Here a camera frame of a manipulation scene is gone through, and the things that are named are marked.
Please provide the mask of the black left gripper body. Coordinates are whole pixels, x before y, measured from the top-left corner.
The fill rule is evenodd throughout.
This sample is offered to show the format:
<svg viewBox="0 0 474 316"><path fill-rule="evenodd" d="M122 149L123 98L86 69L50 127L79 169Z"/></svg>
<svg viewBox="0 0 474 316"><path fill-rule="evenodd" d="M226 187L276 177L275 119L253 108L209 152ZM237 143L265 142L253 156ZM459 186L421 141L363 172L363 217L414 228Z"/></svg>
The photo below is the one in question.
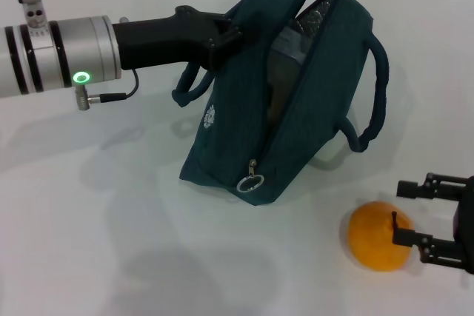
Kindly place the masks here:
<svg viewBox="0 0 474 316"><path fill-rule="evenodd" d="M222 28L222 14L205 13L183 5L164 19L113 25L123 70L179 62L210 69Z"/></svg>

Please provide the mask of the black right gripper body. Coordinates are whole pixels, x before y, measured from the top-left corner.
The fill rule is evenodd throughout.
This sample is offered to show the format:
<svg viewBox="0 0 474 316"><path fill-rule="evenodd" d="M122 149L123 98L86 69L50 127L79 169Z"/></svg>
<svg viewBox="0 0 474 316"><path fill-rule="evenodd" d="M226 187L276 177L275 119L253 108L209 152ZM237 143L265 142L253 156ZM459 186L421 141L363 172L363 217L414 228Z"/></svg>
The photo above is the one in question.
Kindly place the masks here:
<svg viewBox="0 0 474 316"><path fill-rule="evenodd" d="M467 180L455 211L455 242L462 245L464 269L473 274L473 176Z"/></svg>

